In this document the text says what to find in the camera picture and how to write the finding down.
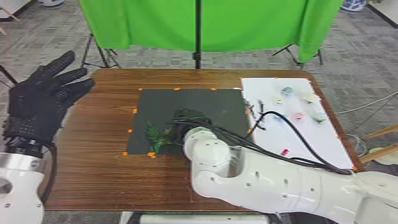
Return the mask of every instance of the small object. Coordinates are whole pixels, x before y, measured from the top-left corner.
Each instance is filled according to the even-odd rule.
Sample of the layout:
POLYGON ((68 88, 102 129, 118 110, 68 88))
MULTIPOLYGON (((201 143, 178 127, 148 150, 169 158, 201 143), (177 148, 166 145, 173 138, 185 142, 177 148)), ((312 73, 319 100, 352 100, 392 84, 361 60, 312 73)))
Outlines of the small object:
POLYGON ((288 149, 285 149, 285 150, 283 150, 283 152, 281 152, 281 156, 287 156, 287 155, 288 155, 288 153, 290 153, 290 150, 288 150, 288 149))
POLYGON ((315 94, 310 94, 303 97, 303 100, 308 102, 308 104, 312 104, 317 102, 319 96, 315 94))
POLYGON ((260 113, 265 113, 265 103, 262 100, 258 100, 258 106, 260 106, 260 113))
POLYGON ((292 87, 287 87, 287 88, 283 89, 283 95, 285 95, 285 96, 292 96, 292 95, 294 95, 294 92, 296 92, 296 90, 294 90, 292 87))
POLYGON ((315 119, 315 121, 317 121, 319 123, 322 123, 322 122, 328 120, 328 115, 326 115, 326 113, 317 113, 317 114, 313 115, 313 119, 315 119))
POLYGON ((285 101, 283 101, 283 98, 281 98, 281 97, 276 97, 276 98, 274 98, 274 103, 276 103, 278 105, 283 105, 283 102, 285 102, 285 101))
POLYGON ((157 153, 155 152, 150 152, 146 155, 152 157, 152 159, 157 159, 157 153))
POLYGON ((304 114, 303 114, 303 113, 296 113, 296 114, 294 114, 294 119, 296 119, 296 120, 303 120, 303 118, 304 118, 304 114))

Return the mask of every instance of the black mat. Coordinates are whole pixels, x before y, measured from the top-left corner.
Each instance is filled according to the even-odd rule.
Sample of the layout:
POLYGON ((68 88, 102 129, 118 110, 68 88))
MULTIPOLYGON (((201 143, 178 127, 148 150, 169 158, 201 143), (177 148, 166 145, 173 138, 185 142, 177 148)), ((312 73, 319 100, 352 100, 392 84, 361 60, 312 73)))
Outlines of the black mat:
MULTIPOLYGON (((164 131, 171 128, 168 122, 173 120, 175 112, 184 109, 203 112, 214 124, 228 128, 241 135, 248 133, 249 122, 241 90, 143 90, 137 109, 129 154, 146 154, 150 152, 152 145, 146 137, 148 122, 164 131)), ((162 147, 161 154, 180 153, 184 153, 180 145, 162 147)))

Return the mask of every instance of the black cable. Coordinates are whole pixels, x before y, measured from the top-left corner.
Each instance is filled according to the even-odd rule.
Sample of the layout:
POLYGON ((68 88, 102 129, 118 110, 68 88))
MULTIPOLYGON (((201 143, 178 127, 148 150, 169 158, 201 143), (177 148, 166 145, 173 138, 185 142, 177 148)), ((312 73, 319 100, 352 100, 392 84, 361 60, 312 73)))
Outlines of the black cable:
POLYGON ((54 144, 45 144, 45 147, 50 150, 52 153, 52 173, 50 173, 50 179, 49 179, 49 184, 47 184, 47 189, 42 195, 42 203, 43 205, 47 204, 49 201, 49 197, 52 194, 52 190, 54 190, 54 184, 56 184, 56 177, 58 177, 58 146, 54 144))
POLYGON ((296 131, 296 134, 297 134, 297 136, 299 136, 299 138, 301 138, 301 140, 303 140, 303 143, 304 143, 304 145, 306 145, 306 147, 308 147, 308 150, 310 150, 310 152, 312 152, 312 154, 313 154, 313 156, 315 156, 315 158, 322 161, 322 166, 319 166, 317 164, 320 164, 320 163, 317 163, 317 162, 313 162, 313 163, 308 163, 308 162, 301 162, 301 161, 297 161, 297 160, 294 160, 294 159, 290 159, 290 158, 287 158, 287 157, 283 157, 281 155, 278 155, 276 153, 273 153, 271 151, 267 151, 235 132, 232 132, 228 129, 225 129, 223 127, 219 127, 219 126, 216 126, 216 125, 210 125, 210 124, 205 124, 205 123, 201 123, 201 122, 196 122, 196 121, 191 121, 191 120, 175 120, 173 121, 173 123, 180 123, 180 124, 189 124, 189 125, 196 125, 196 126, 203 126, 203 127, 207 127, 207 128, 210 128, 210 130, 212 131, 216 131, 217 133, 225 133, 225 134, 228 134, 230 135, 230 137, 233 137, 235 139, 239 139, 239 141, 241 141, 241 145, 244 146, 244 147, 248 147, 248 146, 251 146, 251 147, 248 147, 248 148, 251 148, 255 151, 258 151, 262 154, 265 154, 267 156, 271 156, 271 157, 274 157, 276 159, 281 159, 281 160, 285 160, 287 162, 290 162, 290 163, 294 163, 294 164, 297 164, 297 165, 303 165, 303 166, 312 166, 312 167, 319 167, 319 168, 324 168, 324 169, 328 169, 329 171, 333 171, 333 172, 336 172, 336 173, 340 173, 340 174, 345 174, 345 175, 351 175, 352 174, 352 172, 349 171, 349 170, 344 170, 344 169, 340 169, 326 160, 324 160, 324 158, 320 157, 320 155, 317 154, 317 152, 315 152, 315 150, 313 150, 313 148, 312 148, 312 146, 310 146, 310 143, 308 143, 308 141, 306 141, 306 139, 304 139, 304 137, 303 137, 303 134, 301 134, 301 132, 299 132, 299 130, 297 130, 297 128, 296 128, 296 126, 294 126, 294 124, 292 124, 292 122, 290 122, 290 120, 287 119, 287 117, 278 113, 278 112, 274 112, 274 111, 269 111, 267 113, 264 113, 262 114, 262 117, 260 117, 260 119, 258 119, 258 122, 257 122, 257 124, 255 124, 255 127, 257 127, 257 125, 260 124, 260 121, 264 120, 264 117, 269 115, 269 114, 274 114, 274 115, 278 115, 280 117, 281 117, 281 119, 285 120, 285 122, 288 123, 288 125, 290 125, 290 127, 292 127, 292 129, 294 129, 294 131, 296 131))
POLYGON ((283 121, 287 122, 287 124, 290 125, 290 128, 292 128, 292 130, 294 130, 294 132, 296 132, 296 134, 297 134, 297 137, 301 138, 301 141, 303 141, 303 143, 304 143, 304 145, 306 145, 306 147, 308 147, 308 150, 310 150, 310 152, 312 152, 315 158, 317 158, 317 159, 320 160, 320 162, 329 166, 329 168, 331 168, 333 170, 338 171, 338 173, 342 173, 342 171, 344 171, 344 173, 347 173, 347 171, 342 170, 342 169, 340 169, 340 168, 338 168, 338 167, 326 161, 326 159, 320 157, 320 155, 319 155, 319 153, 315 152, 313 147, 312 147, 312 145, 310 145, 310 143, 308 143, 308 140, 306 140, 306 138, 303 137, 301 131, 299 131, 297 128, 296 128, 296 125, 292 124, 292 122, 290 122, 288 118, 283 116, 283 114, 280 114, 276 111, 269 111, 267 113, 262 114, 260 119, 258 119, 257 124, 255 124, 255 127, 253 127, 253 129, 251 129, 251 132, 249 132, 249 134, 248 134, 248 137, 251 136, 253 131, 255 131, 255 129, 257 129, 257 126, 258 126, 258 124, 260 124, 260 122, 262 122, 262 120, 264 120, 264 118, 265 118, 265 116, 267 116, 269 114, 278 115, 280 118, 283 119, 283 121))
POLYGON ((210 124, 205 124, 201 122, 194 122, 191 120, 175 120, 171 123, 175 123, 175 124, 187 124, 187 125, 193 125, 193 126, 207 127, 219 134, 230 135, 230 137, 239 140, 239 145, 241 146, 244 146, 246 148, 249 148, 253 151, 257 151, 264 155, 271 156, 273 158, 276 158, 276 159, 280 159, 280 160, 283 160, 283 161, 287 161, 287 162, 290 162, 290 163, 294 163, 294 164, 297 164, 301 166, 328 169, 329 171, 338 172, 338 173, 347 174, 347 175, 351 174, 349 172, 335 170, 326 165, 324 166, 317 166, 315 164, 310 164, 306 162, 296 161, 294 159, 283 157, 274 152, 267 151, 235 132, 232 132, 223 127, 219 127, 216 125, 210 125, 210 124))
POLYGON ((0 80, 0 82, 2 82, 2 84, 4 84, 10 88, 13 88, 11 85, 10 85, 2 80, 0 80))

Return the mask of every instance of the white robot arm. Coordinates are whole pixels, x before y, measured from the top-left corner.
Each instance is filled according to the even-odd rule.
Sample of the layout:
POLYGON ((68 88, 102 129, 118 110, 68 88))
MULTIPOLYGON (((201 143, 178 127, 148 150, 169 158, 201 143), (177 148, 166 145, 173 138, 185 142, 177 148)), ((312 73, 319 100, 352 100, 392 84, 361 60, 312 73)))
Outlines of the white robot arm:
POLYGON ((398 178, 336 174, 230 147, 198 127, 185 135, 198 194, 265 213, 306 212, 342 224, 398 223, 398 178))
POLYGON ((42 224, 45 208, 38 187, 45 178, 45 160, 0 153, 0 223, 42 224))

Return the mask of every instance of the cable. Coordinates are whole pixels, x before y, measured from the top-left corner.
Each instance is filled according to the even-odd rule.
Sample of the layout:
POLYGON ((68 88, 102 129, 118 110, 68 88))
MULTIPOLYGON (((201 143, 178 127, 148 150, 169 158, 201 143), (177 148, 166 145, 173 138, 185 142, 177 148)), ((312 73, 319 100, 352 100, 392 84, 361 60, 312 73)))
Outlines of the cable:
POLYGON ((349 132, 354 132, 360 127, 365 125, 365 123, 370 121, 370 119, 374 118, 377 112, 383 110, 384 106, 388 105, 388 103, 392 102, 392 100, 395 99, 395 96, 390 98, 390 100, 386 101, 386 103, 383 104, 383 106, 379 107, 377 111, 372 113, 370 117, 365 119, 365 121, 361 122, 361 124, 356 126, 356 128, 352 128, 352 130, 349 132))
POLYGON ((52 194, 52 190, 54 190, 54 184, 56 184, 56 177, 58 177, 58 146, 54 144, 45 144, 50 152, 52 152, 52 173, 50 173, 50 179, 49 179, 49 184, 47 184, 47 189, 45 189, 45 192, 43 192, 43 195, 42 195, 42 202, 43 202, 43 205, 47 204, 47 201, 49 201, 49 197, 50 197, 50 194, 52 194))
POLYGON ((372 106, 376 103, 379 103, 381 101, 384 101, 386 99, 390 99, 390 97, 397 96, 397 94, 398 94, 398 92, 392 93, 381 100, 374 101, 372 103, 368 103, 368 104, 363 105, 361 107, 358 107, 358 108, 354 108, 354 109, 351 109, 351 110, 347 110, 347 111, 342 111, 342 112, 338 112, 338 113, 335 113, 335 114, 336 114, 336 115, 340 115, 340 114, 347 114, 347 113, 351 113, 351 112, 361 110, 363 108, 367 108, 368 106, 372 106))
POLYGON ((283 114, 280 114, 276 111, 269 111, 267 113, 262 114, 260 119, 258 119, 257 124, 255 124, 255 127, 253 127, 253 129, 251 129, 251 132, 249 132, 248 137, 251 136, 253 131, 255 131, 255 129, 257 129, 257 125, 260 124, 260 122, 262 122, 262 120, 264 120, 264 118, 265 118, 265 116, 267 116, 269 114, 278 115, 280 118, 281 118, 281 119, 285 120, 285 122, 288 123, 290 128, 292 128, 292 130, 294 130, 294 132, 296 132, 296 134, 297 134, 297 137, 299 137, 301 140, 303 140, 303 143, 304 143, 304 145, 306 145, 306 147, 308 147, 308 150, 310 150, 310 152, 312 152, 315 158, 320 160, 320 162, 329 166, 329 168, 331 168, 333 170, 336 170, 338 172, 342 172, 342 169, 340 169, 340 168, 338 168, 338 167, 326 161, 326 159, 320 157, 319 153, 317 153, 315 150, 313 150, 313 147, 310 146, 308 140, 306 140, 306 138, 303 137, 303 134, 301 134, 301 132, 299 132, 299 130, 297 130, 297 128, 296 128, 296 125, 292 124, 292 122, 290 122, 288 118, 283 116, 283 114))
POLYGON ((246 138, 237 133, 230 132, 228 130, 223 130, 223 128, 219 126, 210 125, 207 123, 182 121, 182 120, 180 121, 175 120, 171 123, 173 124, 187 124, 187 125, 193 125, 193 126, 207 127, 214 132, 217 132, 225 136, 228 135, 230 141, 233 143, 237 143, 241 146, 244 146, 246 148, 249 148, 258 153, 265 154, 267 156, 274 157, 280 160, 285 160, 287 162, 290 162, 290 163, 294 163, 297 165, 303 165, 303 166, 308 166, 308 167, 315 167, 315 165, 292 160, 290 158, 283 157, 281 155, 278 155, 276 153, 267 151, 253 142, 249 142, 246 140, 246 138))
POLYGON ((2 82, 2 84, 4 84, 10 88, 13 88, 11 85, 10 85, 2 80, 0 80, 0 82, 2 82))
POLYGON ((368 153, 367 142, 358 135, 347 134, 347 136, 354 137, 354 139, 356 139, 356 154, 358 154, 358 157, 363 157, 368 153))
MULTIPOLYGON (((294 126, 294 124, 292 124, 292 122, 290 122, 290 120, 287 119, 287 117, 278 113, 278 112, 274 112, 274 111, 269 111, 267 113, 264 113, 262 114, 262 117, 260 117, 260 120, 258 120, 258 122, 257 122, 257 124, 260 123, 260 121, 264 120, 264 117, 269 115, 269 114, 274 114, 274 115, 278 115, 280 117, 281 117, 281 119, 285 120, 285 122, 288 123, 288 125, 290 125, 290 127, 292 127, 292 129, 294 129, 294 131, 296 131, 296 134, 297 134, 297 136, 299 136, 299 138, 301 138, 301 140, 303 140, 303 143, 304 143, 304 145, 306 145, 306 147, 308 147, 308 150, 310 150, 310 152, 312 152, 312 154, 313 154, 313 156, 315 156, 315 158, 322 161, 322 163, 324 163, 324 166, 322 167, 319 167, 319 168, 328 168, 328 170, 331 170, 331 171, 335 171, 336 173, 340 173, 340 174, 345 174, 345 175, 351 175, 352 173, 347 171, 347 170, 344 170, 344 169, 340 169, 326 160, 324 160, 324 158, 320 157, 320 155, 317 154, 317 152, 315 152, 315 150, 313 150, 313 148, 312 148, 312 146, 310 146, 310 143, 308 143, 308 141, 306 141, 306 139, 304 139, 304 137, 303 137, 303 134, 301 134, 301 132, 299 132, 299 130, 297 130, 297 128, 296 128, 296 126, 294 126)), ((303 166, 312 166, 312 167, 315 167, 317 166, 317 162, 313 162, 312 164, 308 163, 308 162, 299 162, 297 160, 294 160, 294 159, 290 159, 290 158, 287 158, 287 157, 283 157, 281 155, 278 155, 276 153, 273 153, 271 151, 267 151, 235 132, 232 132, 230 130, 226 130, 223 127, 219 127, 219 126, 216 126, 216 125, 210 125, 210 124, 205 124, 205 123, 201 123, 201 122, 193 122, 191 120, 173 120, 173 122, 171 123, 180 123, 180 124, 189 124, 189 125, 196 125, 196 126, 205 126, 207 128, 210 128, 210 130, 214 130, 217 133, 225 133, 225 134, 228 134, 230 135, 230 137, 233 137, 235 139, 239 139, 239 141, 241 141, 241 145, 244 146, 244 147, 248 147, 249 149, 253 149, 257 152, 260 152, 262 154, 265 154, 267 156, 271 156, 271 157, 274 157, 274 158, 278 158, 278 159, 281 159, 281 160, 285 160, 287 162, 290 162, 290 163, 294 163, 294 164, 297 164, 297 165, 303 165, 303 166)))

